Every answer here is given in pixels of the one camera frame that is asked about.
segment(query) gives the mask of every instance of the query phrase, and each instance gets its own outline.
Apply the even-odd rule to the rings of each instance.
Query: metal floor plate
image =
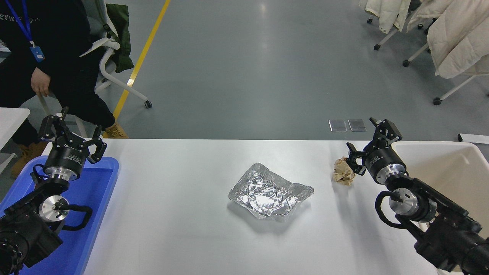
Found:
[[[348,119],[348,124],[350,125],[350,130],[352,132],[366,132],[367,128],[363,123],[363,119]]]
[[[331,132],[346,132],[346,123],[342,119],[330,119]]]

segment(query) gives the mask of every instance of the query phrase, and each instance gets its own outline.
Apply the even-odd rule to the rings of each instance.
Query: white table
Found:
[[[105,141],[120,173],[85,275],[436,274],[407,231],[378,218],[384,186],[332,182],[344,141]],[[285,223],[227,198],[256,162],[315,189]]]
[[[29,109],[0,108],[0,149],[29,116],[29,113]],[[0,154],[0,173],[14,157],[16,157],[15,154]]]

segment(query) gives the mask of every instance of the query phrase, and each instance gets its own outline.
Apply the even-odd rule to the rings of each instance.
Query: blue lanyard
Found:
[[[29,40],[29,42],[32,44],[33,47],[36,47],[36,45],[34,44],[34,41],[32,39],[32,34],[31,34],[31,31],[30,31],[30,20],[29,20],[29,16],[27,15],[27,5],[25,4],[25,0],[22,0],[22,7],[24,9],[25,26],[22,23],[22,21],[19,18],[19,16],[17,15],[17,13],[15,12],[14,8],[12,7],[12,5],[10,4],[10,2],[8,0],[5,0],[5,2],[7,3],[8,8],[12,12],[12,15],[15,17],[15,21],[17,21],[17,24],[19,24],[19,27],[21,28],[21,30],[24,33],[24,35],[27,38],[27,40]]]

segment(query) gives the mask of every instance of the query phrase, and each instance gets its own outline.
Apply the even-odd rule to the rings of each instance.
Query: id badge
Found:
[[[41,51],[40,47],[38,47],[38,46],[30,47],[30,49],[32,51],[32,55],[34,55],[34,58],[36,59],[36,61],[38,63],[45,59],[43,51]]]

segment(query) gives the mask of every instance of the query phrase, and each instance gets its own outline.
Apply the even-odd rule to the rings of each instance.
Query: crumpled brown paper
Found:
[[[346,163],[346,157],[342,157],[334,162],[333,180],[346,186],[350,186],[355,177],[355,173]]]

